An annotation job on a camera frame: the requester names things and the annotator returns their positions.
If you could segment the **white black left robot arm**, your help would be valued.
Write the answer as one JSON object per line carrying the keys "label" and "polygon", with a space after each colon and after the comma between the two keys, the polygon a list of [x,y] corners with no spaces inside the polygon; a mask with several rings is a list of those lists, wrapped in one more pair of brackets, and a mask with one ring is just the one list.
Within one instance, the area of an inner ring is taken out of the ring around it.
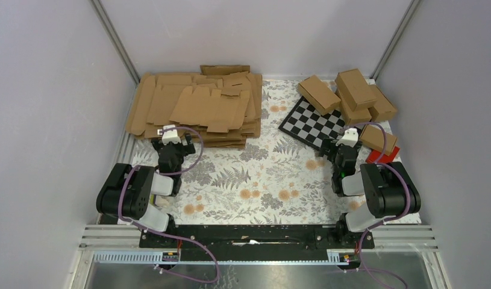
{"label": "white black left robot arm", "polygon": [[169,226],[173,218],[161,212],[151,197],[174,197],[179,193],[184,158],[196,151],[187,132],[179,140],[154,139],[152,146],[158,153],[157,166],[133,168],[130,164],[115,164],[96,198],[96,210],[143,229],[153,229],[154,240],[161,247],[170,247],[177,239],[176,230]]}

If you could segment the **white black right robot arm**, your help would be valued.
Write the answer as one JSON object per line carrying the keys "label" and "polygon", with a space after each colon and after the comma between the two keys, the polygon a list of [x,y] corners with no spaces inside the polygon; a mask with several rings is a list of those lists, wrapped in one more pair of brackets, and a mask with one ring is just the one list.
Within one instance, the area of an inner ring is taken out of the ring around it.
{"label": "white black right robot arm", "polygon": [[341,247],[352,247],[359,240],[359,232],[372,229],[377,223],[419,212],[420,194],[401,162],[366,163],[356,171],[356,146],[329,138],[323,141],[319,156],[327,157],[333,165],[335,194],[366,199],[356,210],[343,213],[336,223],[335,239]]}

